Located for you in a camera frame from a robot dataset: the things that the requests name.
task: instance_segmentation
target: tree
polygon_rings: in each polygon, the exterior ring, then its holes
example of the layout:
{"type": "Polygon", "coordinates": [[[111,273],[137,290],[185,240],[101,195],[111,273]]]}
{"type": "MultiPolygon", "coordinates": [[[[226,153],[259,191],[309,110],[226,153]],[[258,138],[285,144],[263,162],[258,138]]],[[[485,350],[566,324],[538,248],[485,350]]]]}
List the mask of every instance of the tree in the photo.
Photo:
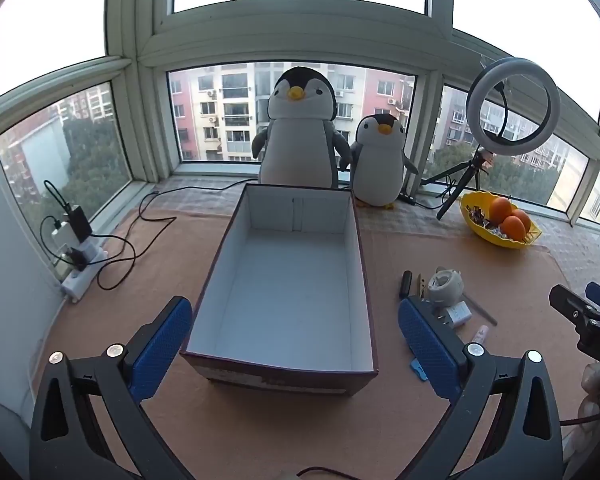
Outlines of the tree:
{"type": "MultiPolygon", "coordinates": [[[[109,118],[95,121],[69,118],[62,129],[70,161],[68,182],[60,191],[71,205],[80,205],[87,218],[91,218],[129,181],[116,126],[109,118]]],[[[46,215],[60,219],[63,213],[45,191],[37,202],[23,202],[20,208],[36,237],[46,215]]],[[[53,222],[47,222],[44,234],[49,245],[53,222]]]]}
{"type": "MultiPolygon", "coordinates": [[[[434,153],[433,160],[427,162],[425,174],[433,176],[455,164],[465,162],[473,156],[474,151],[475,149],[465,142],[443,146],[434,153]]],[[[451,178],[458,181],[463,171],[456,172],[451,178]]],[[[494,155],[493,167],[487,171],[488,174],[480,172],[481,189],[543,205],[549,202],[560,176],[560,172],[555,168],[533,168],[505,155],[494,155]]]]}

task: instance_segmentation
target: orange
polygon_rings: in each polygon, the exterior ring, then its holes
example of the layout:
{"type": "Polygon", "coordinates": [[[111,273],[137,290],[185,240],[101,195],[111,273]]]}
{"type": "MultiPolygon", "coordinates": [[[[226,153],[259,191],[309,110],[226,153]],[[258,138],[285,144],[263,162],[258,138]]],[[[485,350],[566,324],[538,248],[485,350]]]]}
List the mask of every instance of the orange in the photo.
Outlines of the orange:
{"type": "Polygon", "coordinates": [[[489,221],[500,225],[503,220],[511,215],[511,202],[503,196],[493,199],[489,206],[489,221]]]}
{"type": "Polygon", "coordinates": [[[504,222],[500,224],[500,230],[512,240],[515,240],[517,242],[525,241],[525,225],[522,223],[522,220],[517,216],[507,216],[504,219],[504,222]]]}
{"type": "Polygon", "coordinates": [[[529,229],[531,229],[531,218],[529,218],[529,215],[522,211],[522,209],[514,209],[511,214],[522,220],[522,223],[525,226],[525,231],[528,233],[529,229]]]}

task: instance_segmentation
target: screw head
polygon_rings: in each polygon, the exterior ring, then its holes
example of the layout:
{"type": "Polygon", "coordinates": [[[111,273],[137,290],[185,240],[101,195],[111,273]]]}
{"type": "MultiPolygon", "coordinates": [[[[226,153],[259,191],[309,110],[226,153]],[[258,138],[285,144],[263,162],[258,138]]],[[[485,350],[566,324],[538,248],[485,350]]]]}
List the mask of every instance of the screw head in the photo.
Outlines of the screw head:
{"type": "Polygon", "coordinates": [[[53,365],[58,364],[60,361],[62,361],[62,358],[64,356],[62,355],[62,352],[53,352],[50,356],[49,356],[49,362],[53,365]]]}
{"type": "Polygon", "coordinates": [[[466,350],[469,352],[469,354],[471,355],[482,355],[484,354],[484,348],[482,348],[482,346],[478,345],[478,343],[471,343],[467,346],[466,350]]]}
{"type": "Polygon", "coordinates": [[[122,348],[122,345],[111,345],[109,348],[107,348],[107,355],[109,357],[118,357],[120,354],[122,354],[123,350],[124,349],[122,348]]]}
{"type": "Polygon", "coordinates": [[[536,350],[529,350],[529,352],[526,353],[526,356],[529,357],[530,361],[533,361],[535,363],[539,363],[540,361],[542,361],[542,355],[536,350]]]}

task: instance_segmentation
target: tape roll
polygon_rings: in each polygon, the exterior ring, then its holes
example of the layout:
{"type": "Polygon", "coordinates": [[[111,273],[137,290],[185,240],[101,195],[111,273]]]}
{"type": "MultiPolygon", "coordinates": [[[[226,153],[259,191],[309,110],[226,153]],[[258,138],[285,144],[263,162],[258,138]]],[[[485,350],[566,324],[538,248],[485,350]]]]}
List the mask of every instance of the tape roll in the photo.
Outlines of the tape roll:
{"type": "Polygon", "coordinates": [[[429,301],[434,306],[451,306],[460,301],[464,283],[460,273],[456,270],[440,270],[427,283],[427,290],[429,291],[429,301]]]}

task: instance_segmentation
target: large penguin plush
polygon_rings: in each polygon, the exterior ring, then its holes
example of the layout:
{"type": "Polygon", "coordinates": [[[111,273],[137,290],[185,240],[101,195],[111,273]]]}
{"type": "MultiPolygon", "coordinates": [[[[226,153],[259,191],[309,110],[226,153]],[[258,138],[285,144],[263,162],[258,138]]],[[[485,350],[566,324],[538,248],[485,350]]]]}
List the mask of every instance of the large penguin plush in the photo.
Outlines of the large penguin plush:
{"type": "MultiPolygon", "coordinates": [[[[350,182],[355,197],[372,206],[390,206],[400,193],[404,170],[418,174],[404,155],[404,127],[391,114],[369,115],[356,130],[351,146],[350,182]]],[[[340,163],[340,169],[346,166],[340,163]]]]}
{"type": "Polygon", "coordinates": [[[265,150],[260,183],[337,188],[333,150],[349,164],[351,149],[333,127],[336,99],[328,79],[303,66],[287,70],[269,97],[269,117],[251,143],[253,158],[265,150]]]}

